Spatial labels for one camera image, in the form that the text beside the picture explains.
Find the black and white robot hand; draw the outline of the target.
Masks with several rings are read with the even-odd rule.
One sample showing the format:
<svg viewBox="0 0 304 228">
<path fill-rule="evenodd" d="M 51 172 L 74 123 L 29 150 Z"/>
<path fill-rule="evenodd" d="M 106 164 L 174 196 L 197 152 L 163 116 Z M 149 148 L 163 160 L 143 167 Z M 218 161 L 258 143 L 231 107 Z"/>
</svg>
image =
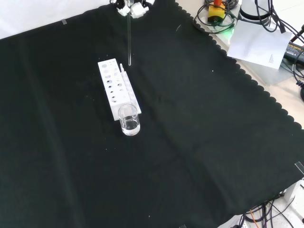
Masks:
<svg viewBox="0 0 304 228">
<path fill-rule="evenodd" d="M 149 11 L 155 0 L 110 0 L 109 2 L 115 6 L 120 15 L 124 17 L 129 15 L 137 19 Z"/>
</svg>

